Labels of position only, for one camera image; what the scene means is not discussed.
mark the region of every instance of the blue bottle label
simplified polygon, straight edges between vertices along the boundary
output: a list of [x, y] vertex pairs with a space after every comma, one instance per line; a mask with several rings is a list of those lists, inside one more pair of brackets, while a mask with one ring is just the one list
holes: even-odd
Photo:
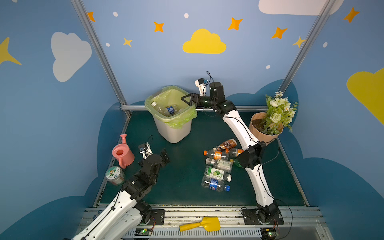
[[216, 190], [217, 188], [217, 180], [216, 179], [211, 179], [211, 182], [209, 183], [209, 188], [212, 189], [212, 190]]
[[175, 113], [175, 110], [173, 109], [172, 106], [167, 107], [167, 110], [168, 110], [168, 112], [169, 112], [170, 114], [174, 114], [174, 113]]

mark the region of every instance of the trash can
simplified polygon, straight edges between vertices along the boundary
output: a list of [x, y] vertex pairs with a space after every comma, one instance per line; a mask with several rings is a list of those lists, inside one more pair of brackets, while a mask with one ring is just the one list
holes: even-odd
[[[177, 143], [185, 138], [191, 131], [192, 119], [197, 116], [195, 105], [189, 106], [181, 100], [181, 97], [188, 94], [177, 86], [168, 86], [145, 100], [145, 107], [152, 114], [157, 130], [170, 143]], [[154, 101], [162, 107], [176, 104], [183, 110], [166, 117], [152, 107]]]

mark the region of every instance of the toy shovel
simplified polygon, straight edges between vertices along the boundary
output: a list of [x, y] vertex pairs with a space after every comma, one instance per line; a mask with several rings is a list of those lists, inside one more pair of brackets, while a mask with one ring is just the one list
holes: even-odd
[[220, 230], [220, 222], [218, 221], [218, 217], [204, 217], [201, 222], [181, 225], [179, 229], [182, 232], [192, 228], [196, 228], [198, 226], [203, 226], [208, 232]]

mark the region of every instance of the green trash bag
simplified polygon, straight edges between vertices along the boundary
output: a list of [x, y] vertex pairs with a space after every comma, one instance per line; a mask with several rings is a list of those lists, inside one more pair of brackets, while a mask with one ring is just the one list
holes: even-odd
[[[168, 86], [164, 87], [160, 92], [149, 96], [145, 100], [146, 109], [158, 120], [165, 122], [171, 128], [180, 129], [183, 125], [195, 117], [197, 117], [197, 111], [195, 104], [189, 106], [181, 100], [181, 97], [188, 95], [189, 93], [177, 86]], [[179, 111], [173, 116], [166, 117], [163, 114], [159, 113], [152, 107], [152, 102], [156, 102], [157, 105], [161, 107], [168, 107], [169, 105], [176, 104], [180, 109], [184, 108], [182, 111]]]

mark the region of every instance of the white cloud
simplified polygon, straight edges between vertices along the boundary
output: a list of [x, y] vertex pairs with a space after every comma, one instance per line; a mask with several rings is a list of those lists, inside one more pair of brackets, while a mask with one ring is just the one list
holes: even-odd
[[70, 79], [92, 55], [91, 45], [74, 33], [54, 33], [51, 48], [56, 59], [53, 63], [53, 74], [60, 82]]
[[[331, 14], [336, 12], [344, 0], [336, 0]], [[259, 9], [266, 14], [319, 15], [326, 0], [260, 0]]]

